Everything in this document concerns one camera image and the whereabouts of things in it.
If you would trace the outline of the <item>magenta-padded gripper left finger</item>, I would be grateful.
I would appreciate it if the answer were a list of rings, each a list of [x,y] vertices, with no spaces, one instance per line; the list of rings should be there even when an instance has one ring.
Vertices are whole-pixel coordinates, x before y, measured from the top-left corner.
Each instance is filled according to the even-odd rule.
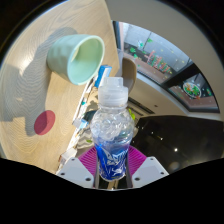
[[[97,152],[94,147],[78,158],[70,158],[58,172],[58,176],[84,188],[99,187]]]

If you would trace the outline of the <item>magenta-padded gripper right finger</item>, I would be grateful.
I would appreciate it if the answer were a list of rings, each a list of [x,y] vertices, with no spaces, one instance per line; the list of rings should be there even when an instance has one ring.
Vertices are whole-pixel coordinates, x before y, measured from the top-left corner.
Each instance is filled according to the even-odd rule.
[[[126,171],[129,188],[140,188],[168,175],[155,157],[146,157],[133,146],[129,147]]]

